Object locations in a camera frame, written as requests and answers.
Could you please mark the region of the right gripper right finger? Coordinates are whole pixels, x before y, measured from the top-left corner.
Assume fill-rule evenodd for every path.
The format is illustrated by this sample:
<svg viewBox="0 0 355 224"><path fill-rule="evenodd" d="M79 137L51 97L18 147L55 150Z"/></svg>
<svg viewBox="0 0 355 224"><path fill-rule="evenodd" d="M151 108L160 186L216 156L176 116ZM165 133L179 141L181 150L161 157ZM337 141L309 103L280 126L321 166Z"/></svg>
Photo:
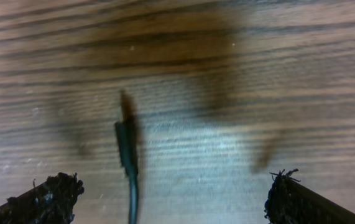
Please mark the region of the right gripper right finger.
<svg viewBox="0 0 355 224"><path fill-rule="evenodd" d="M264 204L271 224L355 224L355 213L304 187L292 174L271 173L272 186Z"/></svg>

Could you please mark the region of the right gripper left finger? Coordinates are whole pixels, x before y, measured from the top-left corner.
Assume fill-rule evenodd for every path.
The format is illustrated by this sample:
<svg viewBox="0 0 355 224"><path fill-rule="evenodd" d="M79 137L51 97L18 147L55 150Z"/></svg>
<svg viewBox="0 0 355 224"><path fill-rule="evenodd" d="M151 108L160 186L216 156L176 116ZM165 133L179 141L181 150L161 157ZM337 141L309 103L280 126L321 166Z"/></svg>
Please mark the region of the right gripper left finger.
<svg viewBox="0 0 355 224"><path fill-rule="evenodd" d="M0 206L0 224L70 224L73 207L85 191L77 174L49 176L40 185Z"/></svg>

